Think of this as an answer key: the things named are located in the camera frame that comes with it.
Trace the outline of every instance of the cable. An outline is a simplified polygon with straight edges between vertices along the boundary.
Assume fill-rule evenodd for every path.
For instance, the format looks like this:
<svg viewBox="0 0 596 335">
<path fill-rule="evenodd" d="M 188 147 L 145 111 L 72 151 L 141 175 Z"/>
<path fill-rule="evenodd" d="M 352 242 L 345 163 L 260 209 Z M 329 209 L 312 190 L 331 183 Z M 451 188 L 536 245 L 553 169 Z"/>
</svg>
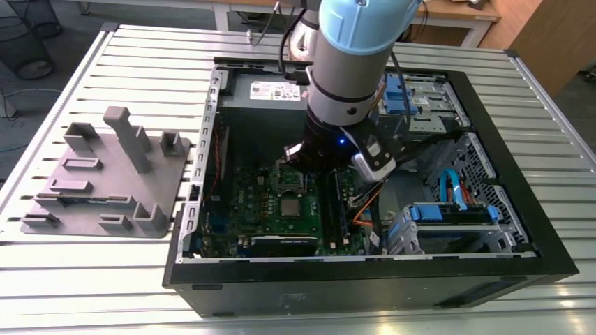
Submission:
<svg viewBox="0 0 596 335">
<path fill-rule="evenodd" d="M 273 6 L 273 12 L 271 13 L 269 20 L 267 21 L 267 24 L 264 25 L 261 36 L 259 36 L 257 42 L 253 43 L 252 37 L 248 38 L 248 41 L 253 47 L 256 47 L 259 44 L 261 44 L 263 37 L 267 35 L 267 30 L 269 30 L 271 22 L 273 21 L 273 17 L 276 16 L 277 10 L 280 10 L 280 14 L 281 14 L 281 6 L 280 6 L 279 1 L 276 2 L 275 6 Z"/>
<path fill-rule="evenodd" d="M 0 94 L 1 94 L 1 108 L 4 110 L 4 117 L 7 118 L 7 120 L 9 122 L 15 121 L 16 119 L 19 119 L 20 114 L 15 113 L 12 117 L 8 116 L 8 109 L 7 109 L 7 97 L 9 96 L 16 96 L 17 94 L 21 94 L 24 92 L 33 92 L 33 91 L 47 91 L 47 92 L 57 92 L 57 93 L 63 93 L 60 90 L 57 89 L 21 89 L 20 91 L 16 92 L 11 92 L 9 94 L 4 94 L 4 89 L 0 88 Z"/>
<path fill-rule="evenodd" d="M 404 133 L 404 135 L 407 135 L 408 132 L 409 132 L 409 124 L 412 123 L 412 115 L 409 115 L 408 88 L 407 88 L 405 80 L 403 79 L 403 72 L 401 72 L 400 62 L 397 61 L 397 57 L 395 56 L 393 50 L 391 51 L 391 60 L 393 62 L 395 69 L 397 71 L 397 76 L 400 77 L 400 85 L 401 85 L 401 93 L 403 93 L 403 104 L 405 105 L 405 108 L 407 108 L 407 130 L 405 130 L 405 133 Z"/>
<path fill-rule="evenodd" d="M 0 93 L 1 93 L 1 109 L 4 110 L 4 117 L 7 118 L 7 120 L 9 122 L 16 121 L 19 119 L 19 114 L 15 112 L 15 114 L 12 114 L 12 117 L 8 116 L 8 109 L 7 109 L 7 95 L 4 94 L 4 89 L 0 88 Z"/>
<path fill-rule="evenodd" d="M 285 30 L 285 33 L 283 34 L 281 37 L 281 43 L 280 43 L 280 53 L 279 53 L 279 59 L 277 59 L 277 65 L 280 67 L 280 72 L 287 75 L 288 73 L 285 72 L 285 64 L 283 62 L 283 50 L 285 48 L 285 42 L 288 41 L 288 37 L 289 34 L 293 32 L 296 26 L 299 25 L 299 22 L 301 20 L 301 18 L 304 17 L 304 14 L 307 13 L 308 9 L 303 9 L 300 14 L 297 14 L 297 17 L 295 19 L 295 21 L 292 22 L 292 24 L 289 25 L 288 29 Z"/>
<path fill-rule="evenodd" d="M 408 36 L 408 38 L 407 38 L 409 40 L 409 42 L 413 42 L 415 40 L 419 39 L 419 37 L 424 33 L 424 30 L 427 29 L 427 25 L 428 25 L 428 5 L 427 5 L 427 1 L 423 0 L 421 5 L 423 5 L 423 8 L 424 8 L 424 14 L 421 16 L 421 22 L 420 22 L 419 28 L 416 29 L 415 36 L 412 36 L 412 37 Z M 408 35 L 411 35 L 412 33 L 413 33 L 413 28 L 411 26 Z"/>
<path fill-rule="evenodd" d="M 1 149 L 1 150 L 0 150 L 0 153 L 1 153 L 1 152 L 9 152 L 9 151 L 15 151 L 15 150 L 23 149 L 23 148 L 27 147 L 28 145 L 29 145 L 29 143 L 21 145 L 20 147 L 16 147 L 16 148 Z"/>
<path fill-rule="evenodd" d="M 381 88 L 379 89 L 379 92 L 377 92 L 377 94 L 376 94 L 375 100 L 372 101 L 371 108 L 369 108 L 369 112 L 375 109 L 376 105 L 379 104 L 379 101 L 380 101 L 381 98 L 383 98 L 384 90 L 385 90 L 387 88 L 388 88 L 388 82 L 387 82 L 387 80 L 385 80 L 385 82 L 384 82 L 383 85 L 381 85 Z"/>
<path fill-rule="evenodd" d="M 451 184 L 452 184 L 453 202 L 457 204 L 460 210 L 467 211 L 468 205 L 465 204 L 465 197 L 464 197 L 464 192 L 461 191 L 459 175 L 457 175 L 457 172 L 449 167 L 445 170 L 443 170 L 443 172 L 440 173 L 439 200 L 441 202 L 449 201 L 448 195 L 447 195 L 447 179 L 448 178 L 451 179 Z"/>
<path fill-rule="evenodd" d="M 377 197 L 380 192 L 381 192 L 381 189 L 379 189 L 375 192 L 375 194 L 371 196 L 369 200 L 365 202 L 363 208 L 359 210 L 356 216 L 353 217 L 352 223 L 356 223 L 356 222 L 363 223 L 363 221 L 359 221 L 357 219 L 359 219 L 360 215 L 363 215 L 363 212 L 364 212 L 365 208 L 369 206 L 371 202 L 375 200 L 375 198 Z"/>
<path fill-rule="evenodd" d="M 381 211 L 379 209 L 379 197 L 375 197 L 373 201 L 371 202 L 371 221 L 372 221 L 372 233 L 376 234 L 379 240 L 377 244 L 372 242 L 372 239 L 369 238 L 371 244 L 369 244 L 369 253 L 371 255 L 380 255 L 381 249 L 383 249 L 383 224 L 381 224 Z"/>
</svg>

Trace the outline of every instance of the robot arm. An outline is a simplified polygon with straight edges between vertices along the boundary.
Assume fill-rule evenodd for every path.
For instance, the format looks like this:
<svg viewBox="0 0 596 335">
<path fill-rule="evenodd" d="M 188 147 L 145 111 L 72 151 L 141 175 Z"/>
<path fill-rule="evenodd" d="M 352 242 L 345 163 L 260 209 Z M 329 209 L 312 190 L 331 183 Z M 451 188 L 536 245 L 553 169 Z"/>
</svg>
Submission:
<svg viewBox="0 0 596 335">
<path fill-rule="evenodd" d="M 323 172 L 352 162 L 363 179 L 376 182 L 395 169 L 393 155 L 368 115 L 393 43 L 420 3 L 323 0 L 313 65 L 307 70 L 304 137 L 285 148 L 288 164 L 304 172 Z"/>
</svg>

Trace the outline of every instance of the aluminum table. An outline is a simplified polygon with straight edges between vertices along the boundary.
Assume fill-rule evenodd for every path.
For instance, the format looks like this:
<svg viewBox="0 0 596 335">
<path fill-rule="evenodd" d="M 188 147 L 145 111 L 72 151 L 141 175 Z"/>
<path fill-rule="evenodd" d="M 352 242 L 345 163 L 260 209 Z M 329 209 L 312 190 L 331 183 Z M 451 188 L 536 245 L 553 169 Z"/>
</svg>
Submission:
<svg viewBox="0 0 596 335">
<path fill-rule="evenodd" d="M 201 320 L 161 287 L 169 235 L 147 240 L 20 233 L 20 217 L 67 149 L 71 122 L 109 132 L 101 115 L 107 106 L 123 105 L 148 135 L 176 130 L 196 144 L 213 57 L 275 59 L 279 44 L 271 36 L 252 47 L 245 34 L 220 31 L 121 25 L 100 32 L 0 190 L 0 332 L 593 334 L 595 155 L 524 64 L 499 50 L 395 47 L 404 67 L 467 72 L 581 272 L 560 283 L 464 310 Z"/>
</svg>

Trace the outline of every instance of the chip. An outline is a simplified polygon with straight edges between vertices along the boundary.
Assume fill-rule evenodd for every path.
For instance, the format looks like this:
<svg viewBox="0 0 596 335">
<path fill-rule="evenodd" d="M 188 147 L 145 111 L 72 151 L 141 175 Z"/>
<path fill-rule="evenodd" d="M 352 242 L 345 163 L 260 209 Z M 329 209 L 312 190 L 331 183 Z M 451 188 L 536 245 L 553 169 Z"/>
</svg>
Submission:
<svg viewBox="0 0 596 335">
<path fill-rule="evenodd" d="M 281 199 L 281 217 L 300 217 L 300 199 Z"/>
</svg>

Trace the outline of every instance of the power supply label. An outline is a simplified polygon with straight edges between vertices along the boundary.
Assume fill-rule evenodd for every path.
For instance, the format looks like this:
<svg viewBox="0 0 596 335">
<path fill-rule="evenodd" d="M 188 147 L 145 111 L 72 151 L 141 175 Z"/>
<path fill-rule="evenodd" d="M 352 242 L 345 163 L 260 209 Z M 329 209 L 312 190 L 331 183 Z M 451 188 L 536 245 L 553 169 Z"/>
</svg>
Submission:
<svg viewBox="0 0 596 335">
<path fill-rule="evenodd" d="M 300 101 L 300 86 L 289 82 L 253 82 L 251 100 Z"/>
</svg>

